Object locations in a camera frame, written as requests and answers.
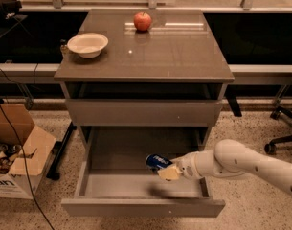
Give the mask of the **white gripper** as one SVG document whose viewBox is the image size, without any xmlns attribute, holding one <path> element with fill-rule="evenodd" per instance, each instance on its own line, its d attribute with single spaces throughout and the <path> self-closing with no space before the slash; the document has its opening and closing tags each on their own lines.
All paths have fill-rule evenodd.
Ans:
<svg viewBox="0 0 292 230">
<path fill-rule="evenodd" d="M 158 171 L 158 175 L 166 180 L 178 180 L 181 176 L 189 180 L 198 180 L 202 178 L 196 167 L 196 157 L 198 152 L 190 152 L 183 156 L 172 159 L 175 165 L 170 165 Z"/>
</svg>

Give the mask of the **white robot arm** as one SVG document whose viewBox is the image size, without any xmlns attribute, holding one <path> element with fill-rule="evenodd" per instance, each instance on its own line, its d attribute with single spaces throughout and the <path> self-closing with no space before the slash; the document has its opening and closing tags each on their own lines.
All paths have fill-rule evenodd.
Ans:
<svg viewBox="0 0 292 230">
<path fill-rule="evenodd" d="M 158 171 L 165 180 L 206 176 L 236 179 L 246 173 L 292 196 L 292 163 L 260 154 L 235 140 L 222 140 L 214 149 L 190 152 Z"/>
</svg>

